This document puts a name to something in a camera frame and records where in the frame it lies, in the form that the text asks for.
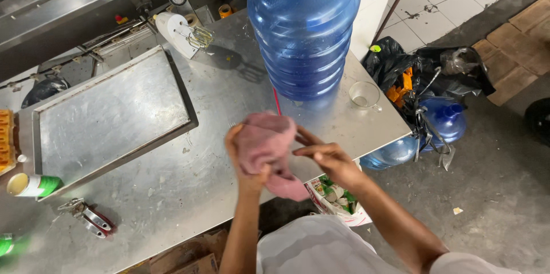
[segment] blue water jug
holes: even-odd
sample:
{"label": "blue water jug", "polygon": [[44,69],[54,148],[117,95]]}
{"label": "blue water jug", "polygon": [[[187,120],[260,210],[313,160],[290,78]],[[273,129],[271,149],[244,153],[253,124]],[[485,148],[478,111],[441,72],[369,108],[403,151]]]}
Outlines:
{"label": "blue water jug", "polygon": [[338,87],[360,0],[248,0],[273,87],[294,101]]}
{"label": "blue water jug", "polygon": [[406,136],[361,157],[359,163],[377,171],[401,165],[414,157],[417,144],[416,138]]}
{"label": "blue water jug", "polygon": [[[428,98],[420,101],[419,105],[428,109],[425,113],[428,121],[447,143],[454,142],[464,135],[466,118],[462,113],[464,110],[462,105],[443,97]],[[444,146],[444,143],[435,135],[433,135],[432,141],[436,148]],[[422,151],[429,152],[430,150],[433,148],[428,145]]]}

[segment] stainless steel table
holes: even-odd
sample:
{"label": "stainless steel table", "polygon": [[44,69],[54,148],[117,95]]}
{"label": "stainless steel table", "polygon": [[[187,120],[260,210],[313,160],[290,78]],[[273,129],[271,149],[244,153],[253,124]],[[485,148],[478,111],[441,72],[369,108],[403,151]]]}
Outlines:
{"label": "stainless steel table", "polygon": [[[237,181],[223,137],[245,115],[276,105],[246,11],[209,29],[215,43],[192,60],[165,45],[191,97],[197,128],[51,200],[11,197],[5,183],[0,187],[0,233],[19,238],[13,253],[0,257],[0,273],[114,273],[232,218]],[[282,113],[358,158],[410,133],[385,98],[380,113],[351,107],[349,88],[370,80],[350,52],[335,95],[308,103],[279,96]],[[302,157],[293,157],[290,168],[303,181],[321,174]],[[70,215],[59,216],[56,208],[73,197],[97,204],[116,234],[98,239]],[[272,197],[265,191],[262,202]]]}

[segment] metal baking tray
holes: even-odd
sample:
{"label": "metal baking tray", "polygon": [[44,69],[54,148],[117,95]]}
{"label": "metal baking tray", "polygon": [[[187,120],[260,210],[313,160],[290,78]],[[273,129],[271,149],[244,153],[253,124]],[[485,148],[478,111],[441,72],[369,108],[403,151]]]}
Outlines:
{"label": "metal baking tray", "polygon": [[61,178],[47,197],[88,183],[198,126],[162,46],[55,95],[32,111],[36,174]]}

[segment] metal machine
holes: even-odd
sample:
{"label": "metal machine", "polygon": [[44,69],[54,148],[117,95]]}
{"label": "metal machine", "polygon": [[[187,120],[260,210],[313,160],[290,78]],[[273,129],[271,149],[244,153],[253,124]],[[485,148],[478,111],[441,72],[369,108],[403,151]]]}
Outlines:
{"label": "metal machine", "polygon": [[[213,0],[195,0],[200,7]],[[0,81],[115,29],[115,15],[148,18],[168,0],[0,1]]]}

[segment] tape roll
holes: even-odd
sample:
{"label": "tape roll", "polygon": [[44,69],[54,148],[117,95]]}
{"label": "tape roll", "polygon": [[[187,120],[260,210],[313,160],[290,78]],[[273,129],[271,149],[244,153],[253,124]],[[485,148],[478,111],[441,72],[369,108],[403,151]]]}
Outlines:
{"label": "tape roll", "polygon": [[203,26],[195,13],[187,14],[184,17],[187,20],[187,25],[191,28]]}
{"label": "tape roll", "polygon": [[233,14],[233,11],[231,10],[231,7],[229,6],[229,4],[224,4],[224,5],[220,6],[219,9],[218,9],[218,12],[219,12],[219,16],[222,17],[222,18],[225,18],[225,17]]}

